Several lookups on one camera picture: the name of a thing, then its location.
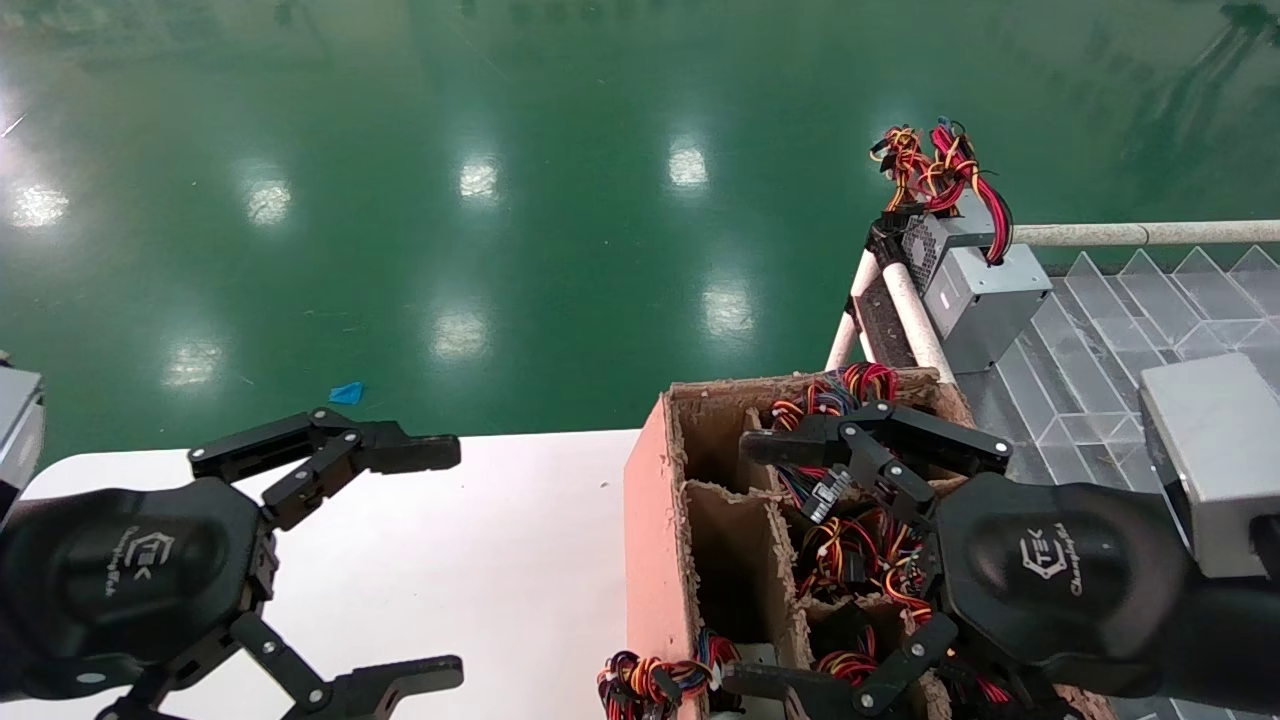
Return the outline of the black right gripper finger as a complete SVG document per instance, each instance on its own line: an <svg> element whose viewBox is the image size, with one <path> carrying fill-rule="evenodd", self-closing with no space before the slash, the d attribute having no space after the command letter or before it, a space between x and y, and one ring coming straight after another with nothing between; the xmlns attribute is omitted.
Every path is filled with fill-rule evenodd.
<svg viewBox="0 0 1280 720"><path fill-rule="evenodd" d="M721 685L733 694L781 701L790 719L878 719L938 666L956 639L956 623L936 614L858 685L828 673L746 662L726 666Z"/></svg>
<svg viewBox="0 0 1280 720"><path fill-rule="evenodd" d="M740 451L759 465L819 468L820 478L800 505L814 524L827 521L844 495L858 488L911 528L929 528L938 503L915 464L972 478L1005 473L1011 457L1001 438L887 402L844 416L804 416L792 430L748 430Z"/></svg>

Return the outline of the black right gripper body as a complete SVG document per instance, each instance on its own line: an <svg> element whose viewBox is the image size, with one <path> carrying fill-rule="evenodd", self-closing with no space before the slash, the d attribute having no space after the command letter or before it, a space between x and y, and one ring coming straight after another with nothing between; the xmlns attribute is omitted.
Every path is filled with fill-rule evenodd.
<svg viewBox="0 0 1280 720"><path fill-rule="evenodd" d="M1098 694L1160 688L1193 557L1158 495L983 473L934 512L942 602L998 665Z"/></svg>

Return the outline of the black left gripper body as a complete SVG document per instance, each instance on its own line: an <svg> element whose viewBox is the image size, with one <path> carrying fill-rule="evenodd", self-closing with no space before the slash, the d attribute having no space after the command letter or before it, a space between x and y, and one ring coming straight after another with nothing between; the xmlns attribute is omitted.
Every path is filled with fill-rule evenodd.
<svg viewBox="0 0 1280 720"><path fill-rule="evenodd" d="M182 691L273 596L275 537L215 479L22 501L3 529L3 700Z"/></svg>

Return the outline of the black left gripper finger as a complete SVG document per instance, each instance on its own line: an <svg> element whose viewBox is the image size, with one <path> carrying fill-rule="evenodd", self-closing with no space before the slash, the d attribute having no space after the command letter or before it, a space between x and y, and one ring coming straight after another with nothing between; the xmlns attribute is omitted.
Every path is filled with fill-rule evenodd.
<svg viewBox="0 0 1280 720"><path fill-rule="evenodd" d="M356 421L330 409L298 413L201 445L188 454L196 478L234 484L278 468L262 492L273 530L291 530L366 471L443 471L461 462L457 436L410 436L397 421Z"/></svg>
<svg viewBox="0 0 1280 720"><path fill-rule="evenodd" d="M324 680L257 614L242 612L204 646L145 670L97 717L170 719L160 705L172 692L204 679L241 650L292 698L284 719L389 719L403 698L454 689L465 680L456 655L356 667Z"/></svg>

